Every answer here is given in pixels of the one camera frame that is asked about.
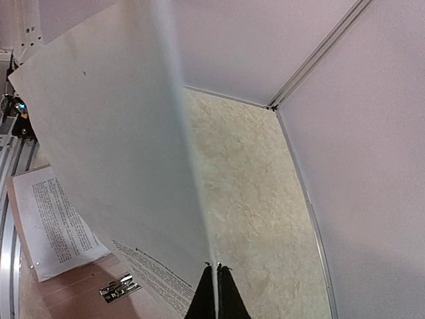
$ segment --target textured beige surface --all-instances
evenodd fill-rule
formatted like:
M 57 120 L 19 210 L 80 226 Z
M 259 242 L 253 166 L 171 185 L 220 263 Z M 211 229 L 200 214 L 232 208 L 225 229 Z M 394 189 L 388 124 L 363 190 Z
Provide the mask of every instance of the textured beige surface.
M 187 96 L 213 242 L 250 315 L 330 318 L 313 230 L 275 114 Z M 42 154 L 37 161 L 44 163 Z M 25 267 L 21 283 L 28 287 Z M 42 308 L 31 289 L 21 293 L 22 319 L 48 318 Z

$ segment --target white wall panel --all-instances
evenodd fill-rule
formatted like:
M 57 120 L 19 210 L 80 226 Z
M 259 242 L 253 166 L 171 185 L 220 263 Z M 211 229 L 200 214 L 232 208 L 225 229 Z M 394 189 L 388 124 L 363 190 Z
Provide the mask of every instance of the white wall panel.
M 375 1 L 279 110 L 342 319 L 425 314 L 424 17 Z
M 115 0 L 40 0 L 49 42 Z M 185 83 L 267 104 L 355 0 L 173 0 Z
M 0 0 L 0 48 L 11 49 L 13 28 L 14 8 L 12 0 Z

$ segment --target metal rail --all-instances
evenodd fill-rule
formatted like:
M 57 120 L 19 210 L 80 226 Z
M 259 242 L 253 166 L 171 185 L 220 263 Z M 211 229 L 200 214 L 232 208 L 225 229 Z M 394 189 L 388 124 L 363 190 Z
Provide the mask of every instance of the metal rail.
M 37 145 L 35 140 L 12 136 L 15 121 L 11 123 L 8 133 L 0 135 L 0 319 L 19 317 L 21 243 L 9 206 L 6 180 L 29 169 Z
M 366 11 L 374 0 L 357 0 L 335 28 L 326 36 L 320 45 L 310 54 L 305 62 L 298 68 L 293 76 L 284 84 L 279 92 L 269 102 L 268 107 L 277 110 L 297 87 L 308 77 L 314 68 L 326 57 L 327 53 L 355 24 L 359 17 Z
M 280 112 L 276 112 L 276 116 L 278 117 L 278 121 L 279 121 L 280 126 L 282 128 L 282 131 L 284 133 L 285 140 L 286 140 L 286 143 L 288 145 L 288 149 L 290 151 L 292 161 L 294 163 L 295 171 L 296 171 L 297 176 L 298 176 L 299 184 L 301 185 L 301 189 L 302 189 L 303 194 L 304 194 L 305 204 L 307 205 L 307 210 L 308 210 L 308 213 L 309 213 L 311 226 L 313 227 L 313 233 L 314 233 L 315 242 L 316 242 L 316 245 L 317 245 L 317 250 L 319 252 L 319 258 L 320 258 L 320 263 L 321 263 L 321 267 L 322 267 L 322 271 L 323 271 L 323 276 L 325 278 L 325 285 L 326 285 L 326 291 L 327 291 L 327 298 L 328 298 L 328 301 L 329 301 L 329 307 L 330 307 L 330 310 L 331 310 L 331 317 L 332 317 L 332 319 L 338 319 L 337 304 L 336 304 L 336 301 L 335 301 L 335 295 L 333 293 L 331 274 L 329 272 L 329 267 L 328 267 L 327 260 L 326 260 L 325 248 L 323 247 L 323 241 L 321 240 L 320 229 L 319 229 L 319 225 L 317 224 L 317 219 L 316 219 L 316 215 L 315 215 L 315 212 L 314 212 L 314 208 L 313 208 L 313 205 L 311 204 L 311 201 L 310 201 L 310 198 L 309 198 L 309 195 L 308 195 L 308 191 L 305 188 L 303 175 L 301 173 L 301 170 L 299 169 L 299 165 L 298 165 L 297 159 L 295 157 L 294 149 L 292 148 L 290 139 L 288 138 L 288 133 L 286 132 L 284 120 L 282 119 Z

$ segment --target paper with text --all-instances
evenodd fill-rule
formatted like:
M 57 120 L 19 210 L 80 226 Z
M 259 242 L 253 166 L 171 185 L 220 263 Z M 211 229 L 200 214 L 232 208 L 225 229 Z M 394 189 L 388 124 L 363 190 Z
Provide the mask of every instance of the paper with text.
M 13 187 L 39 281 L 110 253 L 70 204 L 51 167 L 14 177 Z
M 125 0 L 9 78 L 77 212 L 184 316 L 213 263 L 164 0 Z

